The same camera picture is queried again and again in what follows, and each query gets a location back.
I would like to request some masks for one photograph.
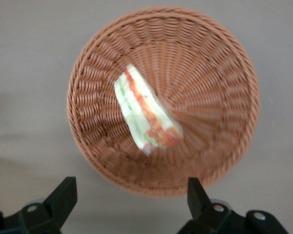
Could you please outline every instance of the brown wicker basket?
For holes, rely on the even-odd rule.
[[[184,141],[144,155],[136,147],[113,83],[132,63],[184,130]],[[185,194],[189,176],[203,186],[235,165],[259,111],[249,57],[222,25],[180,7],[130,12],[84,47],[68,88],[70,127],[81,152],[103,176],[152,196]]]

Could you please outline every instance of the table surface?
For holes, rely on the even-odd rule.
[[[176,233],[186,197],[158,199],[102,178],[76,146],[66,115],[70,73],[104,25],[153,5],[199,10],[227,27],[255,66],[259,122],[243,159],[207,188],[241,215],[274,214],[293,234],[293,0],[0,0],[0,210],[11,215],[76,176],[78,203],[65,234]]]

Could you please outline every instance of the wrapped sandwich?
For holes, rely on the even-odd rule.
[[[149,155],[183,139],[181,126],[165,111],[153,89],[132,64],[114,83],[116,98],[137,147]]]

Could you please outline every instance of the basket rim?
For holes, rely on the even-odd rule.
[[[118,186],[121,186],[123,188],[129,189],[132,192],[143,194],[143,195],[157,195],[159,191],[163,190],[163,186],[160,187],[154,187],[153,191],[148,190],[147,188],[142,188],[138,185],[128,184],[128,182],[123,178],[115,178],[112,173],[105,170],[98,162],[96,162],[94,159],[90,158],[89,156],[93,154],[91,149],[87,146],[87,143],[83,139],[83,135],[81,134],[81,129],[79,127],[78,117],[75,116],[75,113],[73,113],[73,109],[76,107],[76,94],[77,90],[75,87],[75,84],[78,83],[78,77],[81,75],[82,69],[81,67],[84,66],[86,63],[87,58],[89,57],[89,54],[92,53],[92,49],[97,46],[102,39],[104,39],[110,32],[113,32],[113,30],[121,25],[126,25],[127,23],[130,23],[133,21],[133,19],[146,19],[146,17],[151,17],[151,15],[156,15],[158,13],[167,13],[166,16],[169,17],[172,14],[180,14],[180,16],[185,16],[183,18],[186,19],[194,19],[196,17],[201,17],[204,20],[206,20],[209,25],[212,25],[217,31],[217,35],[221,37],[230,47],[233,46],[237,51],[239,51],[240,56],[239,60],[243,60],[243,63],[247,64],[248,71],[252,72],[252,78],[254,78],[254,82],[256,83],[256,87],[252,87],[252,94],[251,97],[249,97],[251,105],[251,110],[249,111],[249,121],[247,125],[245,126],[245,131],[243,132],[243,137],[239,144],[236,146],[236,149],[233,151],[239,151],[239,154],[242,155],[246,151],[245,144],[249,145],[251,141],[251,136],[253,135],[257,121],[258,121],[258,115],[259,115],[259,109],[260,109],[260,103],[259,103],[259,88],[258,88],[258,82],[257,82],[257,76],[255,73],[255,69],[253,67],[253,64],[248,56],[248,54],[245,51],[245,48],[241,45],[241,43],[234,37],[234,35],[223,25],[218,23],[216,20],[211,18],[210,16],[196,10],[192,10],[185,7],[180,6],[152,6],[152,7],[145,7],[137,10],[130,11],[122,16],[117,17],[109,24],[105,25],[103,28],[101,28],[95,35],[89,40],[89,42],[84,46],[81,53],[78,56],[78,59],[75,62],[75,65],[73,67],[71,76],[70,76],[70,82],[68,86],[68,92],[67,92],[67,115],[69,120],[69,125],[71,128],[71,132],[73,134],[74,140],[82,152],[84,158],[89,162],[90,165],[92,165],[101,175],[103,175],[105,178],[107,178],[109,181],[112,181],[113,183],[117,184]],[[229,164],[229,167],[231,168],[234,166],[240,158],[235,158],[233,163]],[[209,172],[209,177],[213,178],[214,181],[219,179],[220,177],[223,177],[227,172],[229,172],[230,168],[226,167],[226,169],[223,168],[222,171],[213,171]],[[183,195],[186,190],[183,189],[181,192],[179,188],[177,189],[167,189],[168,196],[176,196],[176,195]]]

